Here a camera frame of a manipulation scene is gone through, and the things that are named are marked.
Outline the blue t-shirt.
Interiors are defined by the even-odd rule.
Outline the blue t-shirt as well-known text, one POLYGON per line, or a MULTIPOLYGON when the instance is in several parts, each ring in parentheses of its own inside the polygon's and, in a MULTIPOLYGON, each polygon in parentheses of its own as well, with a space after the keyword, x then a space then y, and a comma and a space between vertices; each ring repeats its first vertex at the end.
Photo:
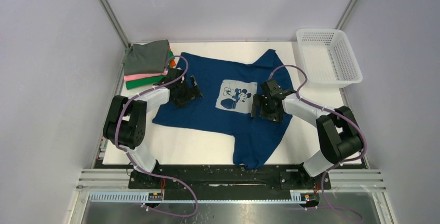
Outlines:
POLYGON ((278 68, 273 78, 282 89, 293 89, 290 75, 273 49, 268 49, 254 63, 243 64, 205 58, 183 52, 186 61, 180 69, 188 68, 202 93, 177 108, 173 103, 161 105, 152 122, 175 128, 188 128, 231 135, 235 138, 232 156, 235 165, 257 169, 264 165, 280 144, 290 122, 285 114, 275 123, 260 117, 251 118, 254 94, 262 94, 260 84, 278 68))

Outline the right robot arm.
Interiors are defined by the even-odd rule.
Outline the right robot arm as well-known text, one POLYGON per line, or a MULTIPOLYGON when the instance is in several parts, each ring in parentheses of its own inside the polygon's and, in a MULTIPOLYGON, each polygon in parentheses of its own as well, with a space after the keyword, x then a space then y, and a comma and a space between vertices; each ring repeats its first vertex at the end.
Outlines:
POLYGON ((320 149, 300 165, 297 175, 300 186, 312 188, 323 172, 357 152, 364 152, 365 138, 350 108, 320 106, 302 97, 298 91, 283 90, 275 79, 263 82, 260 87, 262 94, 253 96, 252 118, 281 123, 285 115, 292 115, 317 130, 320 149))

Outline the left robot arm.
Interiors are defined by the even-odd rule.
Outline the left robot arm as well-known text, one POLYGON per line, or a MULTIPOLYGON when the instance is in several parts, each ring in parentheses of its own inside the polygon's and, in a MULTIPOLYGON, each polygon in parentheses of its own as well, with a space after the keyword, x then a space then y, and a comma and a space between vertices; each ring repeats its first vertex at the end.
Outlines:
POLYGON ((128 156, 134 169, 142 173, 141 182, 148 188, 155 188, 160 184, 161 175, 155 171, 157 159, 144 142, 147 114, 169 102, 181 108, 202 97, 194 75, 187 77, 185 70, 171 68, 165 78, 144 92, 132 97, 114 96, 103 136, 128 156))

